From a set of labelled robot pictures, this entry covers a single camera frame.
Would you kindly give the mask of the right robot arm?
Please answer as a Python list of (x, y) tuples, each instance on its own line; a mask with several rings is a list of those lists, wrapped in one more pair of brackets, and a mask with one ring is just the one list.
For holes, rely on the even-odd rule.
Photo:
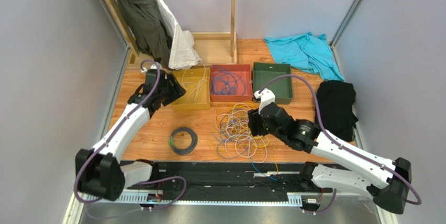
[(293, 150), (321, 156), (342, 166), (342, 169), (334, 169), (306, 162), (300, 171), (300, 180), (320, 188), (360, 194), (388, 212), (404, 213), (411, 185), (408, 160), (370, 154), (322, 131), (312, 121), (293, 119), (275, 103), (249, 110), (248, 118), (253, 136), (273, 135)]

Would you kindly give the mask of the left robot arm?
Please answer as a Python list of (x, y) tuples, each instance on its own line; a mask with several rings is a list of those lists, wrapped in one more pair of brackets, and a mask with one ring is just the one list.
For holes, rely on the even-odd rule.
[(142, 83), (129, 97), (124, 112), (109, 132), (90, 149), (75, 156), (74, 193), (95, 196), (97, 200), (117, 200), (125, 188), (149, 181), (154, 163), (136, 160), (121, 165), (122, 156), (135, 137), (161, 107), (185, 95), (173, 73), (150, 69)]

